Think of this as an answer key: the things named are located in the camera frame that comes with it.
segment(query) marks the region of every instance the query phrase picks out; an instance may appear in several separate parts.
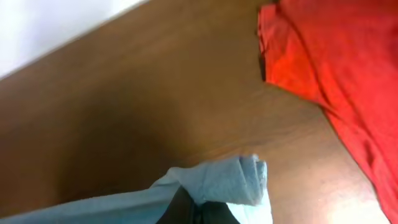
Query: red fabric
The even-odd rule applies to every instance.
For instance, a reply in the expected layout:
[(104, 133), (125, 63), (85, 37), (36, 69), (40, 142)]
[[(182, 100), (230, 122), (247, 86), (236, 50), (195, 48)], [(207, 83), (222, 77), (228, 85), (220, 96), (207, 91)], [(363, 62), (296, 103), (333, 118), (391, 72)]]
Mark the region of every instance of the red fabric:
[(398, 223), (398, 1), (281, 0), (259, 37), (266, 82), (323, 108)]

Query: blue towel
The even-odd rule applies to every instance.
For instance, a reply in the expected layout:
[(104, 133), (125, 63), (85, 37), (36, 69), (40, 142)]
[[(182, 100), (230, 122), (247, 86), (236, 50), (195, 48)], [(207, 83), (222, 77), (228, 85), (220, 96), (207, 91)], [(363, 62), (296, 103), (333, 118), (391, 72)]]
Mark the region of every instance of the blue towel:
[(241, 224), (272, 223), (267, 167), (257, 156), (206, 162), (188, 169), (173, 167), (147, 190), (65, 203), (3, 218), (0, 223), (153, 224), (181, 185), (198, 205), (226, 202)]

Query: light blue cloth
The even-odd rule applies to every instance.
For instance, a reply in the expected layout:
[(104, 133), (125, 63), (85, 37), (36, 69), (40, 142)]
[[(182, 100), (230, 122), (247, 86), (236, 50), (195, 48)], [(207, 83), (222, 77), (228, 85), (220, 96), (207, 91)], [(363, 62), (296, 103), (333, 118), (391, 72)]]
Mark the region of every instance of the light blue cloth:
[(170, 168), (149, 189), (94, 197), (16, 215), (0, 223), (142, 223), (153, 224), (183, 186), (200, 205), (226, 202), (241, 224), (272, 223), (266, 163), (257, 156)]

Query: cloth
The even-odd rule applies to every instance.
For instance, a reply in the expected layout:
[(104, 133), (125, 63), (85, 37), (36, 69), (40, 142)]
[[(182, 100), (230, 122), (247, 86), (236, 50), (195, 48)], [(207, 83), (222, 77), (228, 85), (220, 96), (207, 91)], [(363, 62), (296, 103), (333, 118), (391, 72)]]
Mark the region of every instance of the cloth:
[(170, 168), (147, 190), (65, 203), (4, 218), (0, 223), (154, 224), (182, 186), (198, 205), (227, 202), (240, 223), (268, 224), (272, 217), (266, 184), (265, 162), (257, 156), (234, 157), (189, 169)]
[(323, 108), (398, 223), (398, 1), (281, 0), (258, 25), (266, 82)]

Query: brown wooden surface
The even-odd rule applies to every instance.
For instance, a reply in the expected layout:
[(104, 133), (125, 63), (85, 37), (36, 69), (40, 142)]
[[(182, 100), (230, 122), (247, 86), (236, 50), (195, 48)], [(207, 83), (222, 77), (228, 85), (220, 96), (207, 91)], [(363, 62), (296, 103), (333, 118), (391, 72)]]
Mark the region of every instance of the brown wooden surface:
[(0, 82), (0, 217), (257, 153), (275, 223), (386, 223), (315, 106), (261, 82), (260, 0), (153, 0)]

